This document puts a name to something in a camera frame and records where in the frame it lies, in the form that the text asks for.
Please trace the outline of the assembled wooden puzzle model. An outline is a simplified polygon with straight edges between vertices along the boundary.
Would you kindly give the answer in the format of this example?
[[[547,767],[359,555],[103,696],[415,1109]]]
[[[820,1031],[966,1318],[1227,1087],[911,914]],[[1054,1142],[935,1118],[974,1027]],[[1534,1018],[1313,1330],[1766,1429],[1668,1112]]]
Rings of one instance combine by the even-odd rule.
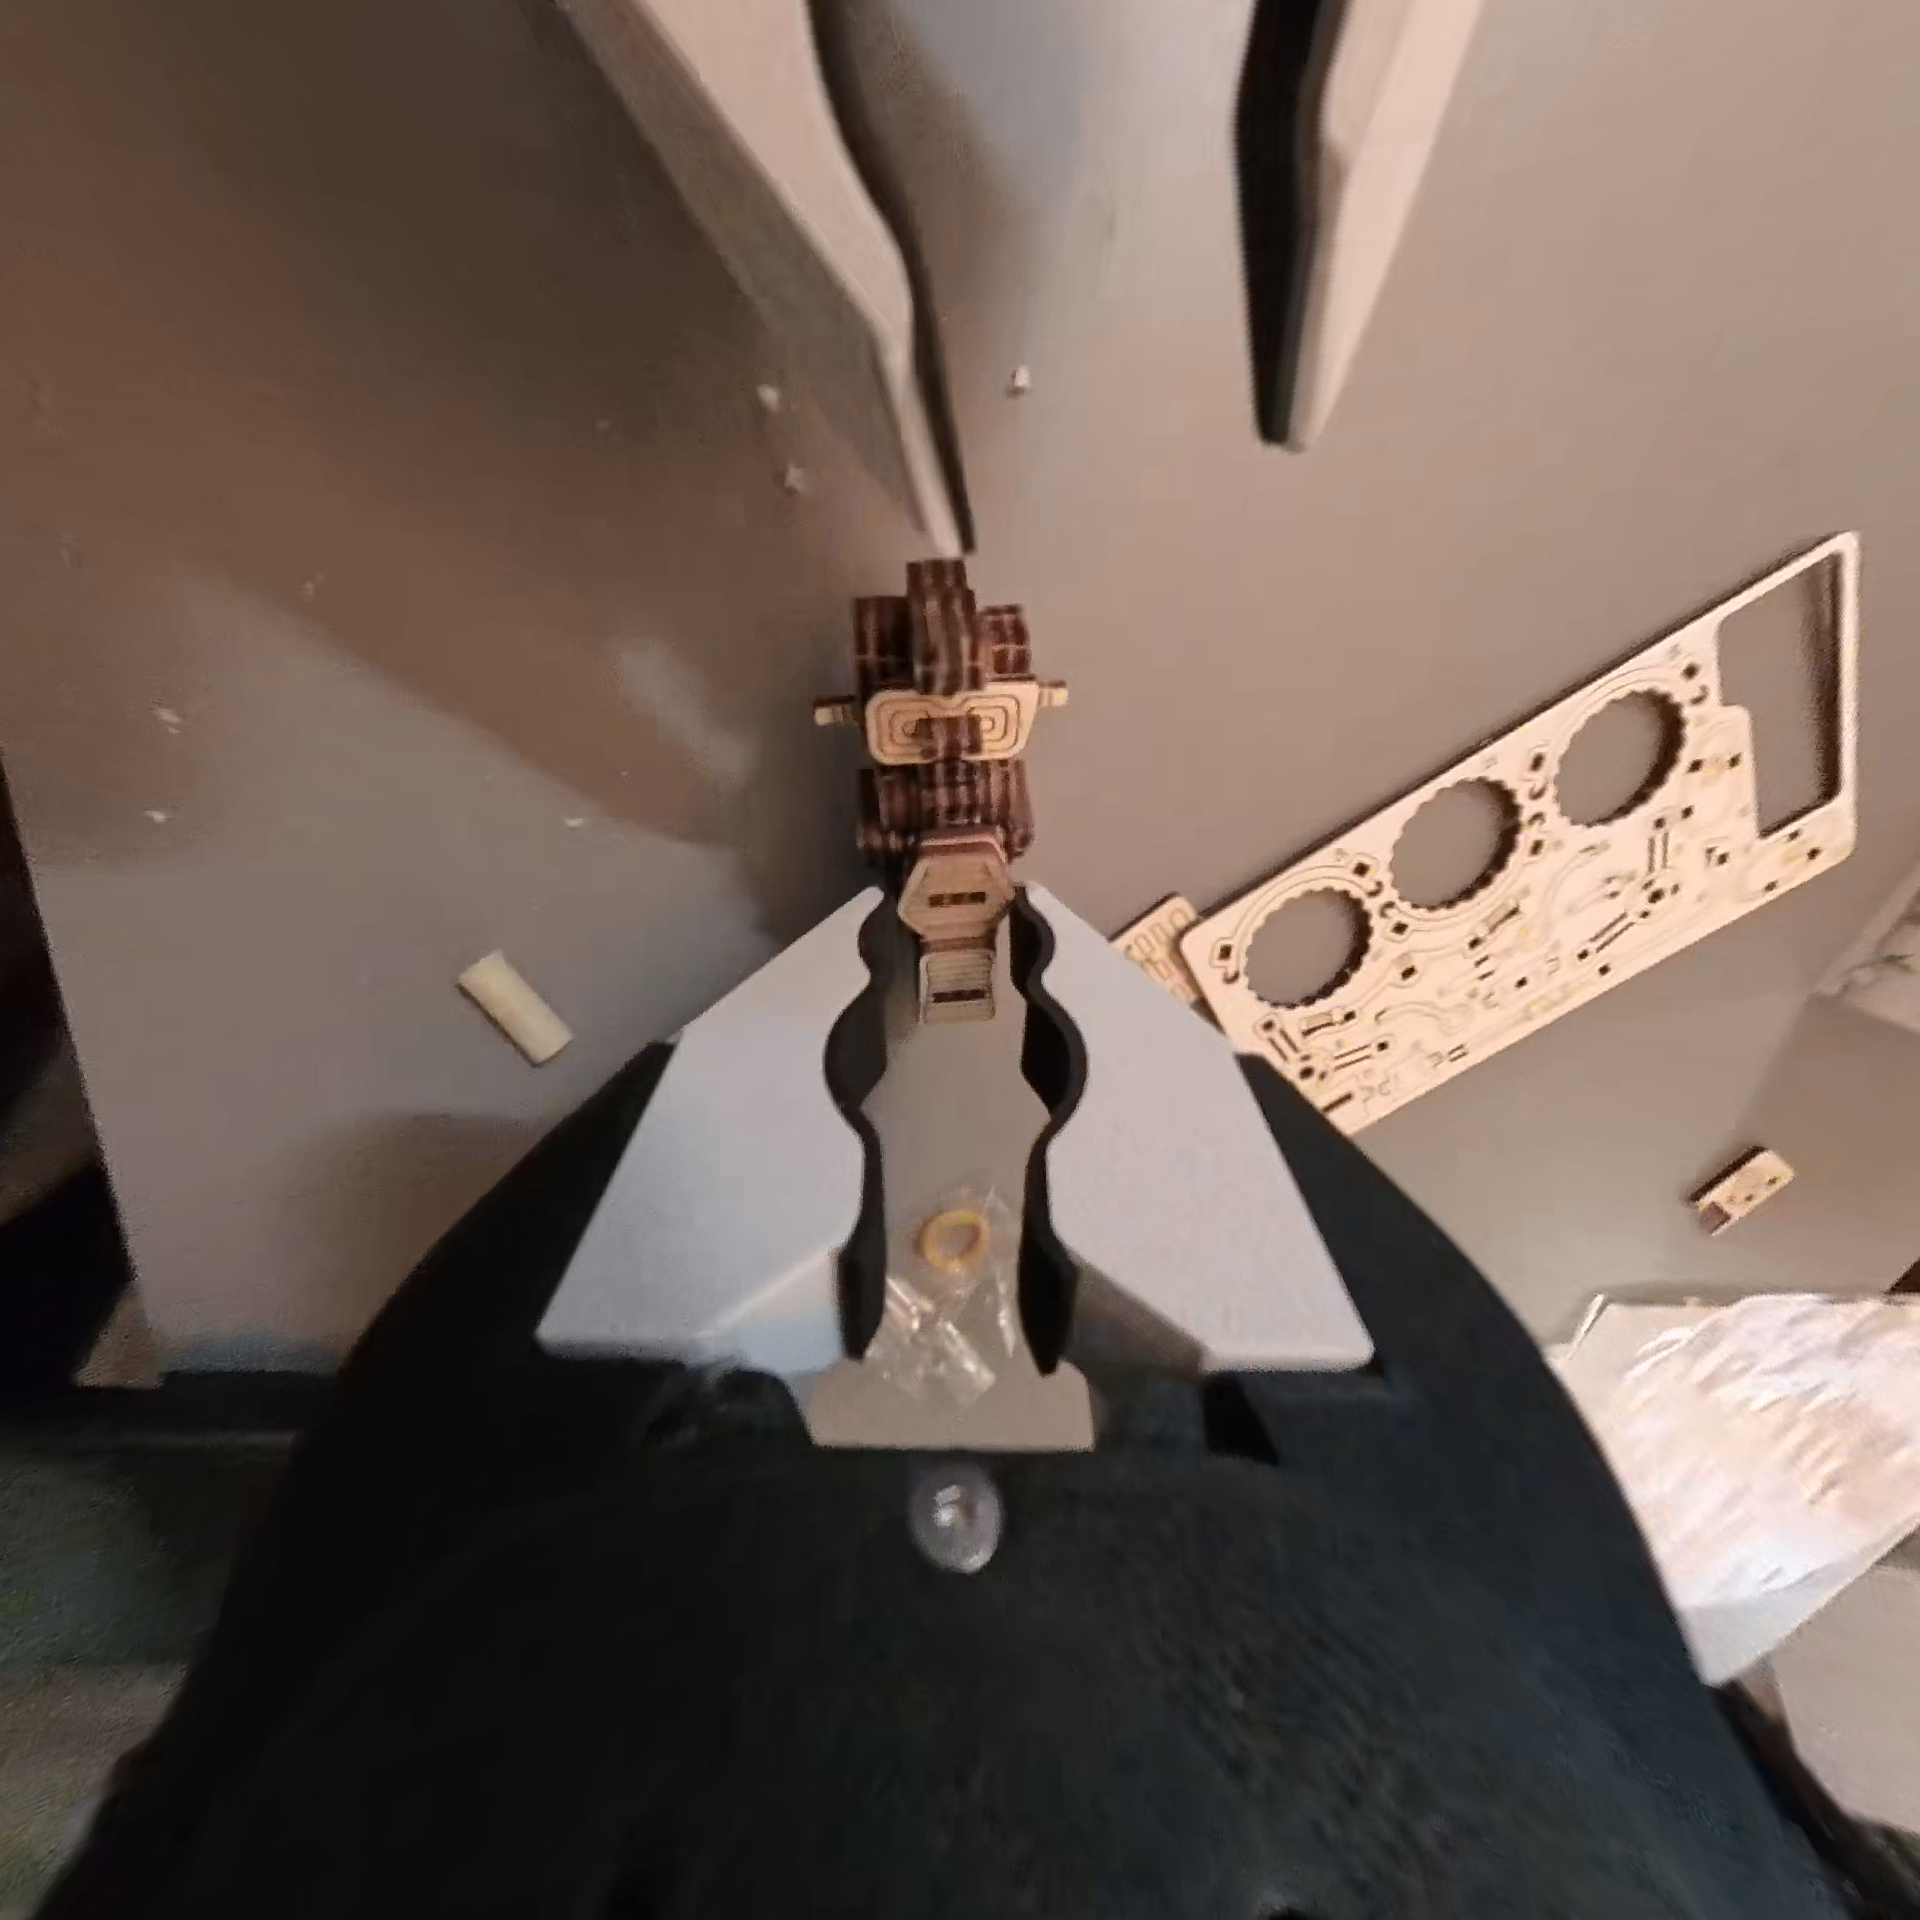
[[[896,593],[853,602],[851,693],[820,728],[855,728],[855,845],[919,955],[925,1023],[993,1016],[999,930],[1036,839],[1027,750],[1069,689],[1041,679],[1019,606],[983,606],[959,559],[915,559]]]

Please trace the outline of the small wooden slotted sheet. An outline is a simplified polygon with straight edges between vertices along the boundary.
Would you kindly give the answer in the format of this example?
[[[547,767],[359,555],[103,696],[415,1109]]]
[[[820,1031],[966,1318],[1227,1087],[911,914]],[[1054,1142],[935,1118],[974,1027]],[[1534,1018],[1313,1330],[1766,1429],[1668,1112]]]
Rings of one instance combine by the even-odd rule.
[[[1193,923],[1197,923],[1195,905],[1185,896],[1171,894],[1129,926],[1112,931],[1111,946],[1151,982],[1164,986],[1165,993],[1200,1009],[1205,993],[1181,949],[1183,935]]]

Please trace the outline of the small wooden puzzle piece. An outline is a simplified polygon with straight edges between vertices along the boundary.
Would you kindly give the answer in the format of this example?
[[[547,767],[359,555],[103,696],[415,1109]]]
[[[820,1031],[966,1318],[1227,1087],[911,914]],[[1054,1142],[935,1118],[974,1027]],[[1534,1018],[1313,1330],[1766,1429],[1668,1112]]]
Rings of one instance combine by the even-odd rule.
[[[1755,1144],[1699,1186],[1687,1205],[1708,1234],[1732,1229],[1793,1179],[1793,1166],[1776,1149]]]

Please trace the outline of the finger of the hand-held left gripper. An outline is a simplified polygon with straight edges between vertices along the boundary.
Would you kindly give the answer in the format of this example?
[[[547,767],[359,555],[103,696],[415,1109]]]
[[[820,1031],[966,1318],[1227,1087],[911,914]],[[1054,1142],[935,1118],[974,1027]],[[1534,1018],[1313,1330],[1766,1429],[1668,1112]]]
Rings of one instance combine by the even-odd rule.
[[[1231,155],[1261,440],[1332,418],[1401,247],[1478,1],[1257,1]]]
[[[905,229],[873,193],[803,1],[565,1],[783,369],[916,522],[974,545],[939,337]]]

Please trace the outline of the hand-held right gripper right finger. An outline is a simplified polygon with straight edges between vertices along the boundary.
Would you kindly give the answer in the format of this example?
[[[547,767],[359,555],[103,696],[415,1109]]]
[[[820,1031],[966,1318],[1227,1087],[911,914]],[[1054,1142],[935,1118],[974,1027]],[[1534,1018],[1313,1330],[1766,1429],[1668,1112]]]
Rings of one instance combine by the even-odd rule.
[[[1205,1429],[1227,1384],[1367,1384],[1375,1344],[1240,1057],[1041,885],[1012,907],[1017,1307],[1081,1449]]]

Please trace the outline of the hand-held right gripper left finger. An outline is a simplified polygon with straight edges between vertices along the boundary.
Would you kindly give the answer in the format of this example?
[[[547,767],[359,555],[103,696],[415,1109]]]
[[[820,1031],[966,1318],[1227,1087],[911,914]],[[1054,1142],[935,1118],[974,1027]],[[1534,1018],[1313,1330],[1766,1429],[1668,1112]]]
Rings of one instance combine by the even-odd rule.
[[[537,1325],[565,1359],[804,1386],[884,1313],[888,903],[869,887],[669,1042]]]

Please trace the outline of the grey desk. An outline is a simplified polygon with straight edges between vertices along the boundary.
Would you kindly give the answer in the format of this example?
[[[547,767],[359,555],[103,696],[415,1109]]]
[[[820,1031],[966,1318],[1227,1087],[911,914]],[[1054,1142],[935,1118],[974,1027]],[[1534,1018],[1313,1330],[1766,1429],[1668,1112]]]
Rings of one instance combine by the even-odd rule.
[[[1247,3],[851,3],[1032,872],[1213,905],[1832,533],[1855,853],[1365,1142],[1543,1334],[1883,1289],[1915,1037],[1915,3],[1488,3],[1327,433],[1259,442]],[[808,721],[915,529],[556,3],[4,3],[4,766],[150,1327],[320,1370],[635,1046],[860,881]],[[500,950],[572,1027],[457,991]],[[1708,1234],[1764,1144],[1793,1179]]]

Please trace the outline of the small white cylinder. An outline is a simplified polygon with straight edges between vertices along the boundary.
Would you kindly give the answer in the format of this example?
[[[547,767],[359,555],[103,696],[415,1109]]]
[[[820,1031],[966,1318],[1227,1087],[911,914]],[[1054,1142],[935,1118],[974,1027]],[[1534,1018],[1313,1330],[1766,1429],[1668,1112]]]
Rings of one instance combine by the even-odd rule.
[[[503,950],[469,962],[455,986],[532,1066],[556,1062],[574,1040],[569,1023]]]

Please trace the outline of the small clear plastic bag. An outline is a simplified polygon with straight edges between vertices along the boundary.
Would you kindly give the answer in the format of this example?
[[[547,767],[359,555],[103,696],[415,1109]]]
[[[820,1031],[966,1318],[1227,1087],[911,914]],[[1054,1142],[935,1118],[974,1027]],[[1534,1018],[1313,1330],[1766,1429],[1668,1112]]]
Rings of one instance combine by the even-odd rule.
[[[1017,1346],[1017,1215],[987,1184],[937,1190],[896,1235],[869,1361],[911,1400],[966,1409]]]

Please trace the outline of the crumpled white plastic wrapper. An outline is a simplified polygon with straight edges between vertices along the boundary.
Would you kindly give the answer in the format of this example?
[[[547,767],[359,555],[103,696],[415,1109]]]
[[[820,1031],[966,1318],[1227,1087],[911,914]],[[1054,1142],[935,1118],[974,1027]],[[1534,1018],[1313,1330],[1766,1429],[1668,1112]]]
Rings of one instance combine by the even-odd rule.
[[[1761,1663],[1915,1530],[1910,1294],[1598,1297],[1545,1355],[1710,1687]]]

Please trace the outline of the wooden sheet with round holes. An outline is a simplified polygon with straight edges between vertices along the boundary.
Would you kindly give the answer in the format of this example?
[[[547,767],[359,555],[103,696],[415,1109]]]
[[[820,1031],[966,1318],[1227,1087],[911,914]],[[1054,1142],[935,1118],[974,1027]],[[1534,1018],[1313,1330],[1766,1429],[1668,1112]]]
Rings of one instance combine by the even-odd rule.
[[[1813,543],[1183,926],[1200,1008],[1353,1136],[1830,872],[1855,849],[1860,561],[1857,533]],[[1721,637],[1800,584],[1836,647],[1832,793],[1761,826]],[[1495,858],[1415,903],[1401,842],[1469,786],[1493,793]]]

